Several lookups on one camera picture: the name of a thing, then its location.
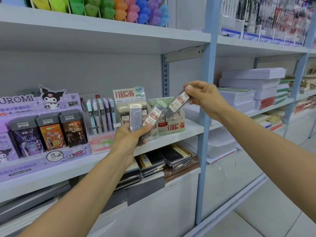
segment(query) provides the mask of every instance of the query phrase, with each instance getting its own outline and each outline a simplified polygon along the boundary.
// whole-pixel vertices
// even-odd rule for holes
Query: person's left arm
[[[86,237],[132,164],[138,138],[150,130],[151,125],[131,133],[129,124],[119,128],[109,154],[18,237]]]

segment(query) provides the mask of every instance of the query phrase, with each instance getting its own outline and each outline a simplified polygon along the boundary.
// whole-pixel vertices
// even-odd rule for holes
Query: person's right arm
[[[188,83],[185,91],[212,118],[223,124],[277,187],[316,223],[316,155],[262,127],[235,110],[216,86]]]

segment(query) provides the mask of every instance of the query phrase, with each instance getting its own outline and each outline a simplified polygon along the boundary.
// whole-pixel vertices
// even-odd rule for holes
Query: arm
[[[130,133],[128,124],[119,128],[110,153],[19,237],[86,237],[132,164],[138,138],[150,129],[151,125],[147,125]]]
[[[316,155],[262,127],[235,110],[216,86],[193,81],[185,91],[222,123],[277,187],[316,223]]]

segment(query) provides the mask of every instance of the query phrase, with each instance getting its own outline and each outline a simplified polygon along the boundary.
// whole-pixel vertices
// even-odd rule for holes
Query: blue label
[[[260,36],[259,42],[272,43],[272,40],[273,40],[272,37]]]
[[[295,42],[293,46],[302,46],[302,45],[303,45],[303,43],[301,43],[301,42]]]
[[[244,40],[249,40],[249,41],[258,41],[259,40],[259,35],[249,33],[249,32],[244,32],[243,37]]]
[[[293,46],[294,45],[294,41],[287,41],[287,40],[285,40],[284,45],[285,46]]]
[[[241,32],[222,28],[221,35],[224,37],[240,38]]]
[[[279,38],[273,38],[273,44],[277,44],[277,45],[283,45],[284,44],[284,40],[283,39],[279,39]]]

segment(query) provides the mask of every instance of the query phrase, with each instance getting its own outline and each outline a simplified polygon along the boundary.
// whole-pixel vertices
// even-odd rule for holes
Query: person's left hand
[[[110,153],[116,153],[124,159],[126,168],[133,163],[134,150],[137,147],[139,138],[148,133],[152,128],[152,124],[147,124],[137,131],[130,132],[130,124],[126,123],[115,132],[115,138]]]

